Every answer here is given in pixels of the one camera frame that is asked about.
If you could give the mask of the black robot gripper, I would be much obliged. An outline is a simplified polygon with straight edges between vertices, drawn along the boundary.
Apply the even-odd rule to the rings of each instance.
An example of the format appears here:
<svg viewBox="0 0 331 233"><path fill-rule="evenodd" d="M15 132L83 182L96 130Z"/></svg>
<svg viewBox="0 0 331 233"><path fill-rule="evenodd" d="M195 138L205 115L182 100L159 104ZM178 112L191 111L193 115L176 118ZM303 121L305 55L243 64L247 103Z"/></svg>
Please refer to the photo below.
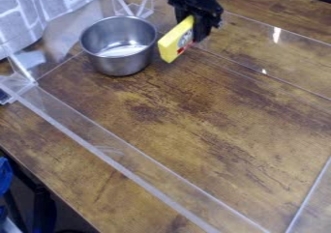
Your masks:
<svg viewBox="0 0 331 233"><path fill-rule="evenodd" d="M194 15L194 41L201 43L210 35L211 28L222 25L225 8L218 0L168 0L175 8L178 22Z"/></svg>

